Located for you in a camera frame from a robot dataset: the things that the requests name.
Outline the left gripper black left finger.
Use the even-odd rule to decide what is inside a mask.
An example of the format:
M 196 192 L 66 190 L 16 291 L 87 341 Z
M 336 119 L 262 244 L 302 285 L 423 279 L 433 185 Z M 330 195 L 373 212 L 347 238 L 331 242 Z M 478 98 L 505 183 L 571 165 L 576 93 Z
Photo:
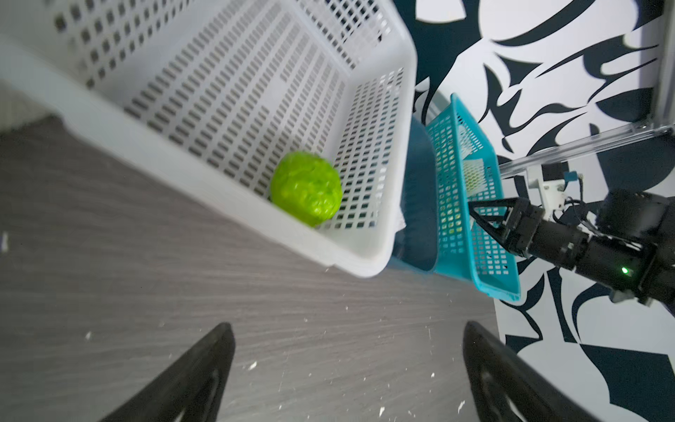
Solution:
M 105 421 L 215 421 L 236 351 L 220 323 Z

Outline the green custard apple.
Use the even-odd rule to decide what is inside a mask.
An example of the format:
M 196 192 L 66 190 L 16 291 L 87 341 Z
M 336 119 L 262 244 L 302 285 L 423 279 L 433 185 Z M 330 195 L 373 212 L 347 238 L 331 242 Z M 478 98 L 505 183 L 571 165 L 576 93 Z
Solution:
M 281 159 L 272 176 L 271 202 L 315 228 L 339 211 L 343 191 L 339 173 L 318 155 L 294 151 Z

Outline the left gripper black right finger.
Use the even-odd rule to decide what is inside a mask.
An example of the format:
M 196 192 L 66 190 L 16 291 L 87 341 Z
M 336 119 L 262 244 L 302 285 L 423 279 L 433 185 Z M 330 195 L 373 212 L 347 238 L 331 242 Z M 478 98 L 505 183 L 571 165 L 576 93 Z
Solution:
M 595 421 L 480 323 L 465 325 L 462 353 L 481 421 Z

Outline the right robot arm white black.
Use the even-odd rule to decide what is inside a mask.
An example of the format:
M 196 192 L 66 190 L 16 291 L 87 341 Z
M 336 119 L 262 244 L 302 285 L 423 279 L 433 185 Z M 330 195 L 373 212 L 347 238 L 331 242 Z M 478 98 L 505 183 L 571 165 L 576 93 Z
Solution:
M 615 302 L 660 302 L 674 310 L 674 202 L 645 192 L 611 191 L 595 223 L 544 216 L 524 198 L 469 202 L 469 214 L 512 255 L 534 256 L 595 281 Z

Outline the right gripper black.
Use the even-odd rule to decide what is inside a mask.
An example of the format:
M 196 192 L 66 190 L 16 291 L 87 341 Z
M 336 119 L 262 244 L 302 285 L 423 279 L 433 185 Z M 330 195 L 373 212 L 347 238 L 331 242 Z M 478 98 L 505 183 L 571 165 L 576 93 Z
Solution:
M 590 244 L 588 234 L 545 219 L 542 207 L 523 198 L 475 200 L 468 207 L 474 222 L 513 255 L 573 270 Z

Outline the white foam net sleeve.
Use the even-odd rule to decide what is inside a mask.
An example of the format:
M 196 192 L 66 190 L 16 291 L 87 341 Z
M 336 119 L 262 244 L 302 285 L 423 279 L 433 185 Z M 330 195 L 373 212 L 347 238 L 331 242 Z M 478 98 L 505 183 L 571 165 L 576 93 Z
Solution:
M 483 160 L 481 158 L 469 158 L 478 151 L 478 148 L 474 146 L 472 135 L 464 126 L 459 128 L 459 140 L 467 195 L 474 196 L 487 189 Z

